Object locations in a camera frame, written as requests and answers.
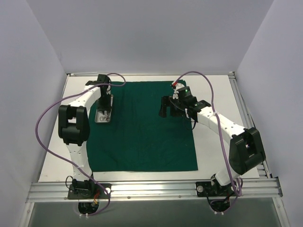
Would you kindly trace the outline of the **steel surgical scissors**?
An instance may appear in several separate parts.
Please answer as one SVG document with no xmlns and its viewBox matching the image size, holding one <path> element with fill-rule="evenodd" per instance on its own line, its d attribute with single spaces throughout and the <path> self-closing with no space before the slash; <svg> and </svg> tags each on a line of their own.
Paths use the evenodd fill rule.
<svg viewBox="0 0 303 227">
<path fill-rule="evenodd" d="M 104 118 L 103 118 L 103 120 L 105 121 L 105 122 L 110 122 L 110 118 L 111 118 L 111 111 L 109 110 L 106 110 L 106 111 L 104 111 Z"/>
</svg>

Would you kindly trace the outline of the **metal instrument tray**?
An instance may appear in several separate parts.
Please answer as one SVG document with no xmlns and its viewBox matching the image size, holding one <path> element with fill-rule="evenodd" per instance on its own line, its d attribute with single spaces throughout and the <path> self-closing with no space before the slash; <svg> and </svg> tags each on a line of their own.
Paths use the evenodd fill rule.
<svg viewBox="0 0 303 227">
<path fill-rule="evenodd" d="M 111 95 L 111 112 L 112 112 L 112 108 L 113 108 L 113 95 Z M 99 114 L 104 114 L 104 111 L 98 111 L 98 106 L 97 106 L 97 101 L 95 102 L 95 106 L 96 106 L 96 112 L 95 112 L 95 123 L 97 124 L 101 124 L 101 123 L 110 123 L 110 122 L 100 122 L 98 120 Z"/>
</svg>

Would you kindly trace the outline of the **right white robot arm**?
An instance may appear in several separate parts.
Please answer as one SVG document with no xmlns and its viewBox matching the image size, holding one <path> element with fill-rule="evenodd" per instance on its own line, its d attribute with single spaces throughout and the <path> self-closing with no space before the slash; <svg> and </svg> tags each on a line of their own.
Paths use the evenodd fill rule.
<svg viewBox="0 0 303 227">
<path fill-rule="evenodd" d="M 202 124 L 219 135 L 222 143 L 229 145 L 229 152 L 223 156 L 226 166 L 210 183 L 212 193 L 223 194 L 227 185 L 266 160 L 261 135 L 256 128 L 245 128 L 219 114 L 212 104 L 198 101 L 188 86 L 177 85 L 174 89 L 173 95 L 161 98 L 160 117 L 165 118 L 169 108 L 171 116 L 184 116 Z"/>
</svg>

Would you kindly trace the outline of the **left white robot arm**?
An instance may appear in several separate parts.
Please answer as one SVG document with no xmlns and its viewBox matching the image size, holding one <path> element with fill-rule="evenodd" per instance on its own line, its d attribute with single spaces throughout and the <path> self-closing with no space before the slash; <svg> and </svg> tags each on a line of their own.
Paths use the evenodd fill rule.
<svg viewBox="0 0 303 227">
<path fill-rule="evenodd" d="M 86 83 L 85 94 L 68 105 L 61 105 L 58 110 L 58 134 L 67 146 L 73 163 L 71 191 L 84 198 L 91 198 L 97 187 L 90 180 L 92 170 L 86 148 L 90 134 L 89 112 L 94 105 L 94 122 L 110 122 L 113 105 L 110 83 L 108 75 L 99 74 L 97 80 Z"/>
</svg>

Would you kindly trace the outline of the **dark green surgical cloth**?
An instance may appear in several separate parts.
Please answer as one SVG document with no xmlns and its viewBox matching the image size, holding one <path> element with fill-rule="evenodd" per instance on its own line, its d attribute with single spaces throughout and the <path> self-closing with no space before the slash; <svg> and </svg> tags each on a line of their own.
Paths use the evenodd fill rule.
<svg viewBox="0 0 303 227">
<path fill-rule="evenodd" d="M 87 141 L 93 172 L 180 172 L 198 169 L 191 123 L 159 116 L 161 98 L 172 94 L 168 81 L 115 82 L 109 123 L 89 113 Z"/>
</svg>

